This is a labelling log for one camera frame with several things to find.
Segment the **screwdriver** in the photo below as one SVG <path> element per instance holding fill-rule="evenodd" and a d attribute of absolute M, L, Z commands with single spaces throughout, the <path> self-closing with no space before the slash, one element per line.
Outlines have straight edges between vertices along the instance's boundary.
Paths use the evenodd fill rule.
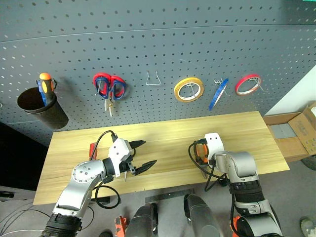
<path fill-rule="evenodd" d="M 46 99 L 46 104 L 48 105 L 54 98 L 54 85 L 51 76 L 48 73 L 41 73 L 39 79 Z"/>

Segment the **yellow tape roll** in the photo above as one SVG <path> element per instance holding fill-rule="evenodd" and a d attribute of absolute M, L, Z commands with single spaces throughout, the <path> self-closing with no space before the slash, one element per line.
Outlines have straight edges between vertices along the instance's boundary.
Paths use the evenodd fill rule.
<path fill-rule="evenodd" d="M 198 86 L 198 90 L 197 92 L 189 97 L 183 97 L 180 95 L 180 90 L 186 86 L 186 85 L 197 85 Z M 181 81 L 179 81 L 173 89 L 174 92 L 174 96 L 176 97 L 177 100 L 181 101 L 181 102 L 191 102 L 194 101 L 196 99 L 198 99 L 204 92 L 204 86 L 203 86 L 203 82 L 199 79 L 199 78 L 185 78 Z"/>

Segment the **person's shoe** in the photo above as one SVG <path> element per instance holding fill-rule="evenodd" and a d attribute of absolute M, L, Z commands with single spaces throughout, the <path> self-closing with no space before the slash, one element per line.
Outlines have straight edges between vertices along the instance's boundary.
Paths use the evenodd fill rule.
<path fill-rule="evenodd" d="M 99 237 L 113 237 L 113 234 L 111 231 L 103 231 Z"/>
<path fill-rule="evenodd" d="M 308 217 L 301 219 L 301 231 L 304 237 L 316 237 L 316 226 Z"/>

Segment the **red object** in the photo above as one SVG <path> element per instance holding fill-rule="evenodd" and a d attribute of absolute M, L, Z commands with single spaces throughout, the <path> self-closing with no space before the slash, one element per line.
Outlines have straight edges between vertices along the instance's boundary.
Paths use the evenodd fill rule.
<path fill-rule="evenodd" d="M 109 85 L 106 85 L 105 83 L 103 84 L 103 88 L 100 88 L 100 93 L 103 95 L 106 95 L 108 93 L 108 86 L 110 86 L 111 88 L 114 85 L 114 81 L 118 80 L 120 82 L 125 83 L 125 81 L 118 77 L 118 76 L 112 76 L 110 74 L 107 73 L 96 73 L 93 78 L 92 78 L 92 83 L 94 84 L 94 86 L 97 88 L 96 85 L 96 79 L 97 78 L 106 78 L 109 82 Z M 118 93 L 115 94 L 116 97 L 120 97 L 122 94 L 124 93 L 124 90 L 119 91 Z"/>
<path fill-rule="evenodd" d="M 94 146 L 95 146 L 95 143 L 91 143 L 91 144 L 90 144 L 89 159 L 91 159 L 91 155 L 92 155 Z M 98 149 L 95 149 L 94 155 L 93 155 L 93 157 L 92 157 L 91 160 L 96 160 L 96 158 L 97 158 L 97 151 L 98 151 Z"/>
<path fill-rule="evenodd" d="M 117 217 L 115 218 L 115 228 L 116 233 L 115 236 L 117 237 L 125 237 L 125 230 L 126 230 L 126 218 Z"/>
<path fill-rule="evenodd" d="M 240 216 L 236 216 L 234 217 L 234 226 L 235 229 L 237 230 L 237 220 L 240 218 Z M 235 232 L 233 231 L 233 237 L 239 237 L 238 235 L 235 234 Z"/>
<path fill-rule="evenodd" d="M 241 86 L 241 84 L 243 84 L 245 81 L 247 81 L 251 78 L 258 78 L 259 83 L 257 83 L 253 88 L 251 88 L 248 91 L 240 92 L 239 87 Z M 259 88 L 259 84 L 261 84 L 260 76 L 258 74 L 249 74 L 249 75 L 243 77 L 242 79 L 240 79 L 240 81 L 236 84 L 235 92 L 237 93 L 237 95 L 249 95 L 249 94 L 255 92 L 255 90 L 257 90 Z"/>

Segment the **gray floor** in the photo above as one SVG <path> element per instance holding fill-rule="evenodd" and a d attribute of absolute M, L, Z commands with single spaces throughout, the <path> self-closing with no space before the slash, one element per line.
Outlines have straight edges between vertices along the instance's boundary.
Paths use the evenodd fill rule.
<path fill-rule="evenodd" d="M 300 161 L 289 164 L 291 170 L 260 175 L 261 185 L 265 197 L 273 205 L 282 226 L 283 234 L 291 237 L 302 237 L 299 220 L 302 216 L 316 218 L 316 172 L 305 167 Z M 95 219 L 90 227 L 79 232 L 78 237 L 98 237 L 104 229 L 115 231 L 114 218 L 120 215 L 130 219 L 138 207 L 142 206 L 146 197 L 165 194 L 173 191 L 194 188 L 195 193 L 202 197 L 215 213 L 225 236 L 231 237 L 229 228 L 229 212 L 231 196 L 228 187 L 215 186 L 205 193 L 203 184 L 185 185 L 168 189 L 137 192 L 121 195 L 121 204 L 113 210 L 105 210 L 93 204 Z M 32 200 L 7 201 L 0 203 L 0 220 L 12 210 Z M 159 211 L 160 237 L 192 237 L 193 232 L 183 214 L 183 196 L 174 197 L 157 202 Z M 53 204 L 36 206 L 34 209 L 50 214 Z M 83 219 L 83 226 L 91 220 L 88 210 Z M 36 212 L 27 212 L 19 217 L 7 230 L 42 229 L 47 217 Z M 8 237 L 38 237 L 36 233 L 16 233 Z"/>

